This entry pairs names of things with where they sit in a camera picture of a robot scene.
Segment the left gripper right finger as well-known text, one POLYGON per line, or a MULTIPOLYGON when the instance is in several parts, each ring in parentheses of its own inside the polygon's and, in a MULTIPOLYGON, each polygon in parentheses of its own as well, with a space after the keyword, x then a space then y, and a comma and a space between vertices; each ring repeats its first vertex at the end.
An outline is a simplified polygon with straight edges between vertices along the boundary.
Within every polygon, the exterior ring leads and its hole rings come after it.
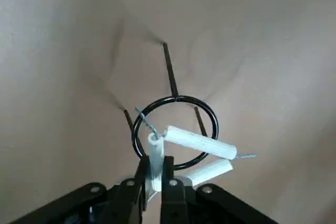
POLYGON ((174 177, 174 158, 163 162, 160 223, 276 223, 215 184, 194 189, 174 177))

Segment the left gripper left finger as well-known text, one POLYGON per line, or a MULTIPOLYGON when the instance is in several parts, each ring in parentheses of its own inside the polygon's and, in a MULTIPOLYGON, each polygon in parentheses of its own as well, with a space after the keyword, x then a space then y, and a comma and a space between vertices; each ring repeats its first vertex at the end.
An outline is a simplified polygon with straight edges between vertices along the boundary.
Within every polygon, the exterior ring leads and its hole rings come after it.
POLYGON ((143 156, 135 175, 112 188, 88 183, 12 223, 142 223, 148 168, 143 156))

